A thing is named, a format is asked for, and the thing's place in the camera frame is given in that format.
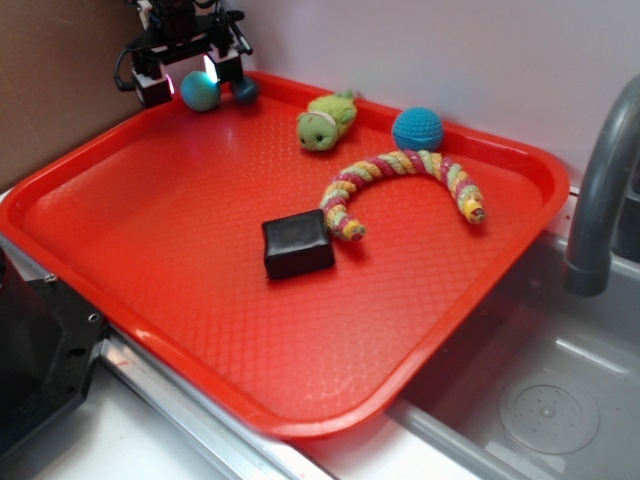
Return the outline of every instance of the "faucet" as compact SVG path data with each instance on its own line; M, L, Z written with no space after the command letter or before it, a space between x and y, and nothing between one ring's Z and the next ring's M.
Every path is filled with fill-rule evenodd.
M604 292L611 253L640 262L640 75L613 104L580 188L564 257L566 290Z

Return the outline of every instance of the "sink drain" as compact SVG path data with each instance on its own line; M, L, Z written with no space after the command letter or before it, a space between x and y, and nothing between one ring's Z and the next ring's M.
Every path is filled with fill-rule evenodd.
M500 399L500 420L521 445L560 455L587 445L598 431L599 414L582 388L551 374L522 377Z

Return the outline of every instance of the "sink basin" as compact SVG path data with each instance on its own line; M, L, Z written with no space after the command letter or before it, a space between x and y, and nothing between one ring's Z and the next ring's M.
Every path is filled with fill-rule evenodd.
M402 394L405 423L483 478L638 478L640 269L615 258L576 297L565 245L540 237Z

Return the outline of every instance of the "black device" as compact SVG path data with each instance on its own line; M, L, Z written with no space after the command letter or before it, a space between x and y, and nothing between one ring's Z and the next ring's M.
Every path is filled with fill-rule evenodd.
M106 325L54 275L23 280L0 248L0 463L84 402Z
M253 85L244 76L240 55L253 53L237 22L240 10L226 8L220 0L125 0L138 10L144 33L129 42L118 56L114 80L122 92L135 91L145 108L168 102L173 96L165 66L204 55L215 67L218 83L231 83L231 91L246 91ZM211 8L197 14L196 8ZM133 78L120 77L126 55L133 62Z

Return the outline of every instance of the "cardboard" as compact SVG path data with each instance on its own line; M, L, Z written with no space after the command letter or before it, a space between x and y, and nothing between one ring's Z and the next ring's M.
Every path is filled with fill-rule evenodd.
M0 192L141 110L113 82L142 32L122 0L5 2L0 32Z

